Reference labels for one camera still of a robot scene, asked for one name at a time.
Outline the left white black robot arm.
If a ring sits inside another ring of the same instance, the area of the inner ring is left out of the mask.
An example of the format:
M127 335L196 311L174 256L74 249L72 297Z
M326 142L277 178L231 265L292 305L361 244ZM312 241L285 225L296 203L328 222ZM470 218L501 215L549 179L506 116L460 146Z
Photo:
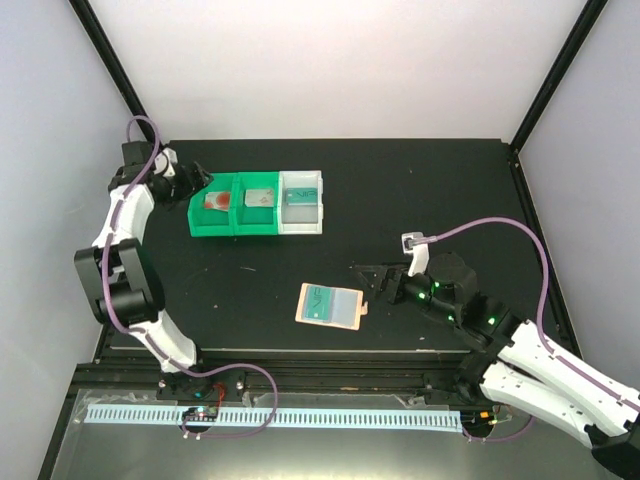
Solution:
M213 391L215 376L197 364L196 343L169 315L143 240L156 206L191 199L211 183L212 175L196 162L180 163L174 150L149 142L128 141L122 152L123 165L108 185L104 224L91 246L75 253L74 266L96 320L136 339L163 373L181 373L181 389L202 399Z

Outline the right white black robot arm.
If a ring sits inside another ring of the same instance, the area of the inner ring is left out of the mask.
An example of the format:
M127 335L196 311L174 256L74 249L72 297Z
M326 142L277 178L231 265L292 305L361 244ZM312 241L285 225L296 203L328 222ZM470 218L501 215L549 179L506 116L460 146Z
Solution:
M639 392L615 381L539 332L503 302L483 294L477 275L454 253L408 263L357 265L367 292L410 302L470 349L454 379L465 403L512 405L578 440L622 479L639 476Z

